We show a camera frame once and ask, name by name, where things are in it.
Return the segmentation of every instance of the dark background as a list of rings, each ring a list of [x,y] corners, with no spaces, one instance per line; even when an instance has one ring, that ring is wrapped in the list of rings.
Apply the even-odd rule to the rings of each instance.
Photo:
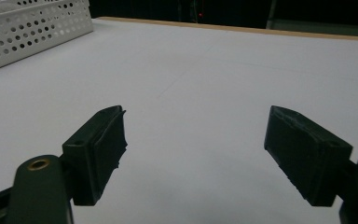
[[[192,22],[192,0],[90,0],[101,16]],[[271,0],[198,0],[201,23],[265,28]],[[358,0],[278,0],[275,19],[358,25]]]

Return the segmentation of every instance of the white tabletop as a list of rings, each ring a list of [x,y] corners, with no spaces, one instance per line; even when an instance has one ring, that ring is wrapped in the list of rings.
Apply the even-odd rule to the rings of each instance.
[[[95,31],[0,68],[0,190],[98,110],[122,105],[128,151],[82,223],[338,223],[263,148],[271,105],[353,145],[358,41],[94,20]]]

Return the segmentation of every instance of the table surface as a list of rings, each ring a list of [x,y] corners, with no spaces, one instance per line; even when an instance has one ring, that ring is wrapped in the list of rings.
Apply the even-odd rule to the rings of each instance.
[[[93,20],[95,31],[0,68],[0,190],[95,112],[122,105],[128,151],[81,223],[338,223],[263,148],[271,105],[353,145],[358,40]]]

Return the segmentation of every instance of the screw hole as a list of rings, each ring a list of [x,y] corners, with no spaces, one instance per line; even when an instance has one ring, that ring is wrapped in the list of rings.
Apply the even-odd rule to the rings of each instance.
[[[36,171],[46,168],[50,164],[50,161],[47,159],[42,159],[38,161],[33,161],[28,166],[28,170],[30,171]]]

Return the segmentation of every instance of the white basket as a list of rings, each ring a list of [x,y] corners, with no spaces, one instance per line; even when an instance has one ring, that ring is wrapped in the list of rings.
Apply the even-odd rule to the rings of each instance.
[[[0,13],[0,67],[92,32],[88,0],[6,0]]]

